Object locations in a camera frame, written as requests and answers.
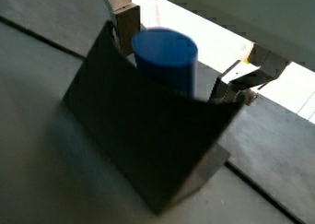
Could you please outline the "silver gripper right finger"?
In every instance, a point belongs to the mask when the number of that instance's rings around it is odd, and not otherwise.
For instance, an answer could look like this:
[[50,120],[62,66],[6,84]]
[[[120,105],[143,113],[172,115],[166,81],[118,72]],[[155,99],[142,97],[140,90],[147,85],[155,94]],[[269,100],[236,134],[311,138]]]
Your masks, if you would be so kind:
[[[250,105],[258,98],[261,89],[281,77],[290,63],[291,61],[287,58],[255,43],[245,60],[238,60],[216,78],[210,102],[242,102]],[[223,78],[240,64],[253,65],[257,69],[224,82]]]

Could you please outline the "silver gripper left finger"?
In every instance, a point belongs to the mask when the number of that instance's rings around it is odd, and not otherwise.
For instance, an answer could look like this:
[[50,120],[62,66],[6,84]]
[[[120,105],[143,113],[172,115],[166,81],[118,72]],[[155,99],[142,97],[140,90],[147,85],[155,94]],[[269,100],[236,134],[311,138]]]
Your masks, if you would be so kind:
[[103,0],[114,23],[115,39],[126,55],[134,53],[132,36],[140,30],[140,6],[132,0]]

